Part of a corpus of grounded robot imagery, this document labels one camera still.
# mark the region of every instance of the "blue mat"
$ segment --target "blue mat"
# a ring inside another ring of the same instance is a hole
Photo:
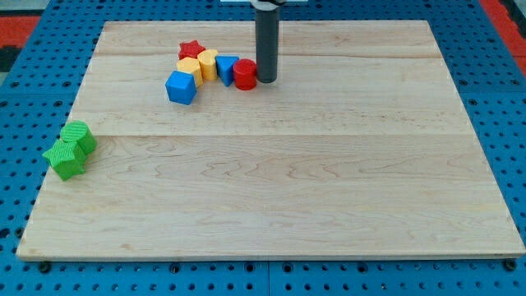
[[[217,0],[51,1],[0,89],[0,294],[526,294],[523,258],[126,264],[16,258],[47,169],[40,155],[67,119],[104,22],[253,17],[248,7]],[[310,0],[284,7],[282,18],[428,20],[526,237],[526,81],[477,1]]]

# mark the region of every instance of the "green block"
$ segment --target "green block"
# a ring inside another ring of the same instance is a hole
[[[42,156],[63,181],[76,174],[85,173],[84,163],[87,156],[76,142],[65,143],[56,140],[53,147]]]
[[[86,155],[97,147],[97,141],[91,134],[88,125],[82,121],[68,123],[60,131],[60,137],[66,143],[77,142]]]

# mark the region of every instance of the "wood grain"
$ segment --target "wood grain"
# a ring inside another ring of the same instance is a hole
[[[208,81],[191,106],[168,102],[179,42],[253,57],[252,27],[108,23],[70,116],[90,125],[99,147],[84,175],[62,182],[48,172],[18,255],[526,252],[425,21],[284,22],[277,83],[243,92]]]

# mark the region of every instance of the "blue cube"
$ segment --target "blue cube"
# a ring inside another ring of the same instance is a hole
[[[192,74],[174,71],[164,85],[172,102],[189,105],[196,96],[196,82]]]
[[[225,86],[230,86],[233,82],[233,64],[239,60],[239,57],[233,56],[216,56],[215,64],[217,65],[217,75]]]

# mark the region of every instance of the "toy block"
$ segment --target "toy block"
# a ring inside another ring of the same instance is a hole
[[[233,80],[239,90],[251,90],[256,87],[256,63],[242,58],[233,64]]]
[[[218,51],[215,49],[207,49],[197,55],[199,65],[201,66],[201,73],[207,81],[217,79],[217,67],[215,66],[215,57],[217,55]]]
[[[169,99],[180,104],[189,105],[197,92],[194,76],[185,72],[172,72],[164,86]]]
[[[182,42],[179,44],[179,46],[181,47],[181,51],[179,51],[179,59],[197,58],[197,55],[200,52],[206,50],[204,47],[199,45],[197,40]]]
[[[68,123],[60,131],[60,137],[66,143],[76,142],[84,151],[85,155],[93,152],[97,147],[97,140],[91,134],[88,125],[82,121]]]
[[[85,173],[86,155],[76,142],[66,143],[56,140],[53,147],[45,151],[42,156],[49,166],[57,172],[62,181],[66,181],[74,175]]]
[[[199,65],[199,60],[196,58],[184,58],[178,61],[178,71],[192,74],[194,76],[194,81],[196,87],[203,85],[203,76],[201,74],[201,66]]]
[[[233,64],[239,60],[239,57],[233,56],[217,56],[215,63],[217,64],[217,74],[224,86],[230,86],[233,82]]]

